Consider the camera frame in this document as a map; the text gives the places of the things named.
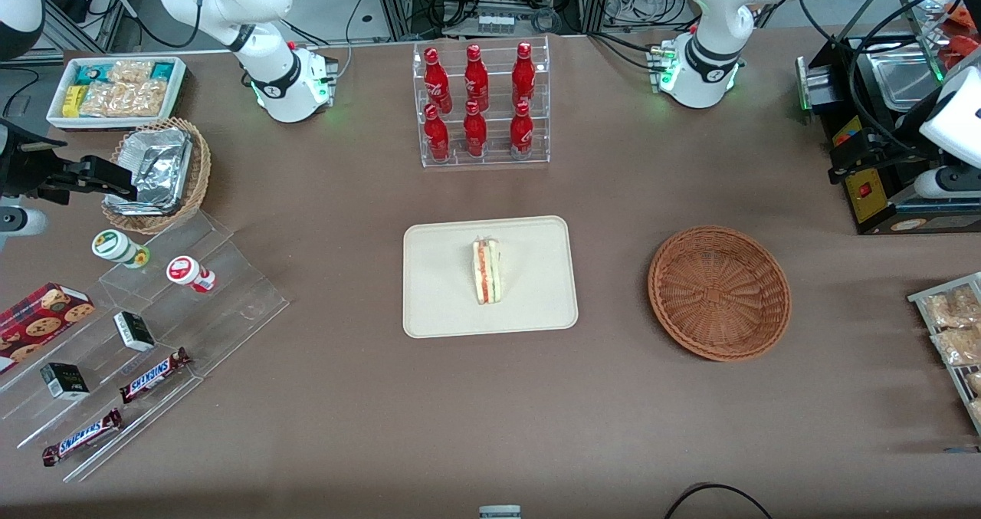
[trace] wicker basket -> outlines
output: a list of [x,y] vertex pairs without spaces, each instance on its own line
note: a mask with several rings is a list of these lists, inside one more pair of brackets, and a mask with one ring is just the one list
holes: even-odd
[[[168,118],[168,120],[162,120],[136,128],[136,131],[162,130],[164,128],[181,128],[194,138],[192,158],[190,158],[190,165],[187,166],[189,170],[187,170],[187,180],[185,181],[185,191],[183,191],[181,208],[175,214],[169,216],[123,216],[115,214],[115,212],[106,208],[105,205],[102,205],[102,214],[116,228],[126,230],[127,232],[145,233],[147,235],[160,233],[164,228],[178,221],[178,218],[192,214],[192,212],[200,207],[201,202],[204,201],[204,194],[208,191],[208,176],[211,174],[211,150],[208,149],[208,142],[204,141],[204,138],[201,137],[201,132],[193,124],[182,120],[182,118]],[[116,146],[116,152],[112,155],[113,163],[118,162],[120,149],[123,148],[123,142],[126,141],[126,138],[123,138],[123,141],[120,141],[120,144]]]
[[720,362],[763,355],[787,330],[791,293],[774,257],[719,226],[671,236],[648,272],[661,325],[684,348]]

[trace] clear acrylic display stand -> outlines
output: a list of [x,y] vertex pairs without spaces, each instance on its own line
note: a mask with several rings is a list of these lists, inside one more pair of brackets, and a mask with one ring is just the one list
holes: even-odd
[[[528,159],[517,160],[511,156],[511,120],[514,117],[514,104],[511,102],[511,71],[514,68],[520,41],[532,45],[532,62],[535,64],[535,97],[530,103],[529,115],[535,123],[532,132],[532,152]],[[466,117],[465,104],[467,91],[463,73],[467,68],[466,48],[455,41],[429,41],[415,44],[412,55],[412,82],[416,92],[416,120],[419,124],[419,149],[424,167],[430,166],[482,166],[482,165],[528,165],[528,163],[548,163],[551,158],[550,132],[550,59],[549,40],[546,38],[526,39],[488,39],[480,40],[481,57],[487,65],[490,78],[490,108],[484,111],[487,121],[487,151],[483,158],[475,159],[466,150],[463,134],[463,119]],[[439,62],[449,76],[449,93],[453,99],[453,110],[441,115],[449,130],[449,160],[437,163],[428,151],[423,124],[426,117],[423,107],[428,103],[426,93],[426,61],[423,51],[437,48]]]
[[[75,331],[62,334],[43,356],[32,357],[4,379],[0,389],[0,429],[18,448],[41,453],[102,419],[113,408],[123,415],[123,431],[103,435],[52,469],[64,481],[81,481],[203,382],[215,366],[287,306],[280,292],[253,268],[231,233],[204,212],[169,226],[146,243],[150,262],[139,270],[121,264],[87,290],[97,309]],[[189,255],[216,274],[208,293],[171,284],[164,270],[172,258]],[[146,321],[156,345],[137,352],[123,345],[113,316],[120,310]],[[154,389],[124,405],[120,387],[185,347],[193,362]],[[77,402],[51,397],[40,369],[48,362],[78,366],[90,393]]]

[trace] table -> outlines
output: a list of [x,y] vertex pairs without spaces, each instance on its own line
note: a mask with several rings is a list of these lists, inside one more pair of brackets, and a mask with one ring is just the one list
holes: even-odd
[[[660,41],[649,34],[639,41]],[[977,236],[859,237],[798,107],[807,29],[750,40],[711,110],[651,95],[585,38],[553,38],[553,162],[424,171],[411,45],[357,48],[337,105],[276,124],[230,54],[185,56],[182,116],[214,166],[204,209],[292,305],[87,481],[63,485],[0,425],[4,517],[659,517],[722,481],[783,517],[977,516],[981,457],[904,296],[977,271]],[[120,135],[64,135],[66,156]],[[106,225],[73,196],[43,238],[0,255],[0,306],[45,281],[87,287]],[[402,234],[424,222],[561,215],[579,322],[546,333],[413,340]],[[731,226],[780,261],[794,294],[763,358],[704,361],[653,317],[645,272],[693,225]],[[676,517],[753,516],[700,494]]]

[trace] cookie box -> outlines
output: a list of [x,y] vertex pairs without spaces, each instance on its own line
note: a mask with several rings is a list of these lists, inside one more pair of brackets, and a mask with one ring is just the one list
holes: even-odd
[[0,373],[24,361],[92,310],[95,306],[88,295],[58,284],[46,284],[4,310],[0,313]]
[[[65,117],[62,111],[64,100],[70,96],[70,88],[76,85],[78,74],[83,69],[91,69],[94,65],[112,64],[115,61],[153,61],[155,64],[172,64],[174,68],[169,72],[167,78],[167,90],[164,93],[164,100],[160,107],[160,113],[156,117]],[[174,113],[178,97],[181,93],[183,79],[187,75],[185,62],[174,55],[125,55],[125,57],[84,57],[71,59],[64,65],[61,81],[58,82],[58,89],[55,96],[51,99],[51,106],[48,108],[47,120],[52,126],[61,128],[66,132],[71,131],[104,131],[104,130],[126,130],[137,126],[144,126],[167,120]]]

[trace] coca-cola bottle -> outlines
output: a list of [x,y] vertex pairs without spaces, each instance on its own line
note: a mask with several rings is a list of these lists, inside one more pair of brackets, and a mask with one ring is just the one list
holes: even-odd
[[426,123],[423,124],[423,131],[426,132],[426,143],[432,160],[445,163],[449,160],[449,132],[446,131],[446,124],[439,118],[439,111],[434,104],[427,103],[424,111]]
[[518,44],[518,61],[514,62],[511,71],[511,100],[515,107],[526,100],[532,103],[535,96],[535,64],[532,62],[532,45],[526,41]]
[[467,99],[476,100],[481,111],[491,106],[491,89],[487,82],[487,66],[481,59],[481,47],[477,44],[467,45],[467,70],[463,73],[467,85]]
[[435,48],[426,48],[423,55],[426,57],[426,93],[430,103],[435,103],[441,113],[448,114],[453,110],[453,100],[449,97],[449,76],[439,64],[439,54]]
[[525,160],[532,153],[532,130],[535,123],[528,117],[528,102],[521,100],[514,108],[511,120],[511,156]]
[[480,159],[487,148],[487,121],[481,114],[476,100],[467,102],[467,117],[463,119],[463,131],[467,135],[467,153]]

